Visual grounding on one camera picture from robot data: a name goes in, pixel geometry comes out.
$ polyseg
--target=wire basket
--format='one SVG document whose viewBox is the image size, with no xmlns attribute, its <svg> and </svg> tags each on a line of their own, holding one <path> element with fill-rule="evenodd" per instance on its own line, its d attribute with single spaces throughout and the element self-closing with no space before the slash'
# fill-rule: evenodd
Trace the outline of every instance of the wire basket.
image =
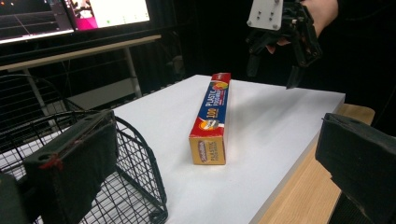
<svg viewBox="0 0 396 224">
<path fill-rule="evenodd" d="M 80 119 L 96 112 L 65 112 L 37 119 L 0 133 L 0 173 L 13 175 L 22 194 L 26 172 L 22 161 Z M 80 223 L 164 223 L 168 213 L 166 195 L 154 154 L 142 135 L 118 117 L 116 131 L 119 156 L 116 172 L 101 185 L 91 211 Z M 28 219 L 42 223 L 33 204 L 24 204 Z"/>
<path fill-rule="evenodd" d="M 44 78 L 21 74 L 0 76 L 0 133 L 49 115 L 79 110 L 83 108 L 65 99 L 57 88 Z M 25 138 L 25 141 L 26 134 L 29 133 L 19 133 L 18 138 Z M 16 140 L 7 140 L 4 137 L 0 134 L 0 151 L 7 151 L 7 148 L 3 147 L 3 142 L 10 143 L 11 140 Z"/>
</svg>

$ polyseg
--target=black wall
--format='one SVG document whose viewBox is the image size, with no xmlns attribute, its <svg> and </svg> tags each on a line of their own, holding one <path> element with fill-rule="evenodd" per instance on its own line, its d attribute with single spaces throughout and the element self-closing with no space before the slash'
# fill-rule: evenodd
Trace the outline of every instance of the black wall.
<svg viewBox="0 0 396 224">
<path fill-rule="evenodd" d="M 186 35 L 190 40 L 183 45 L 189 75 L 231 72 L 234 79 L 287 84 L 294 64 L 290 46 L 277 48 L 274 55 L 264 52 L 259 74 L 246 76 L 251 0 L 191 2 L 196 30 Z M 396 22 L 392 16 L 396 4 L 383 2 L 390 5 L 364 1 L 352 6 L 321 34 L 324 56 L 306 70 L 300 87 L 344 92 L 346 103 L 375 110 L 373 124 L 378 130 L 396 135 Z"/>
</svg>

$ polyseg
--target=wooden table edge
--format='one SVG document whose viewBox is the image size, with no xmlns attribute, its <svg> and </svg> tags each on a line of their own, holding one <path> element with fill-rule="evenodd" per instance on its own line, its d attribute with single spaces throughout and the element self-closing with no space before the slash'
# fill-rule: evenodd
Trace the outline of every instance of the wooden table edge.
<svg viewBox="0 0 396 224">
<path fill-rule="evenodd" d="M 343 104 L 337 114 L 371 124 L 375 112 L 365 106 Z M 317 143 L 318 140 L 259 223 L 328 223 L 341 190 L 315 160 Z"/>
</svg>

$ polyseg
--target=white tabletop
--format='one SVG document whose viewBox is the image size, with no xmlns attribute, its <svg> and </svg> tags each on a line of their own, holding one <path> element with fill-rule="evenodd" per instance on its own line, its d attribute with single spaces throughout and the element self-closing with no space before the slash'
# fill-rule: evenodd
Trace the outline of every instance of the white tabletop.
<svg viewBox="0 0 396 224">
<path fill-rule="evenodd" d="M 227 164 L 192 164 L 189 134 L 209 76 L 194 76 L 116 108 L 154 151 L 167 223 L 255 223 L 304 157 L 343 93 L 232 80 Z"/>
</svg>

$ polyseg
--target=monitor screen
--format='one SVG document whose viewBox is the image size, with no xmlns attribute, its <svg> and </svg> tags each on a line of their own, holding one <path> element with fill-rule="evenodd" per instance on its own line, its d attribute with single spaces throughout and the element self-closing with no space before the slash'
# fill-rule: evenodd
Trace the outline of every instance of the monitor screen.
<svg viewBox="0 0 396 224">
<path fill-rule="evenodd" d="M 64 0 L 76 30 L 149 21 L 146 0 Z"/>
<path fill-rule="evenodd" d="M 0 0 L 0 44 L 73 31 L 61 0 Z"/>
</svg>

